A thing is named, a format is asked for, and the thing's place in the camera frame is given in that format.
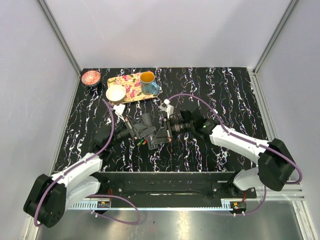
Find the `black remote control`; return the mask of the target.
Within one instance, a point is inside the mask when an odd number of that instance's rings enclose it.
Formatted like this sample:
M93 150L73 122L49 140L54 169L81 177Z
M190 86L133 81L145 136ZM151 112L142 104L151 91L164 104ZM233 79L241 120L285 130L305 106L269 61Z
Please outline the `black remote control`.
M148 134L146 135L147 145L149 150L154 150L158 147L156 143L154 143L154 138L156 136L156 127L153 126L152 119L150 113L144 113L141 115L142 123L147 126Z

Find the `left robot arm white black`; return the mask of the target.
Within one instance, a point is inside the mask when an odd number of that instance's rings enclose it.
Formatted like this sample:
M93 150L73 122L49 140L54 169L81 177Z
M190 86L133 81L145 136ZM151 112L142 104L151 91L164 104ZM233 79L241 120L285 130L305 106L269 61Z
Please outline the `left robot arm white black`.
M23 211L33 217L35 226L51 228L69 207L83 198L106 196L108 185L99 179L98 172L106 163L109 149L125 139L141 139L155 131L156 127L146 119L136 122L130 117L118 128L111 124L96 129L93 148L83 158L58 173L36 178Z

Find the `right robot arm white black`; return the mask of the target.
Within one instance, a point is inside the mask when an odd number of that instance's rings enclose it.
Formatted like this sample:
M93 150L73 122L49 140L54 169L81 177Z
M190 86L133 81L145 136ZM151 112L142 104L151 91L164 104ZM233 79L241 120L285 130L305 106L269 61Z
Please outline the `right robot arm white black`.
M205 118L197 108L180 111L177 119L167 114L161 128L147 142L150 147L156 148L159 144L170 143L175 136L183 133L189 133L199 141L227 148L256 164L256 167L239 171L232 177L227 192L233 198L239 198L245 190L261 186L280 192L295 170L295 162L280 139L267 141L244 135Z

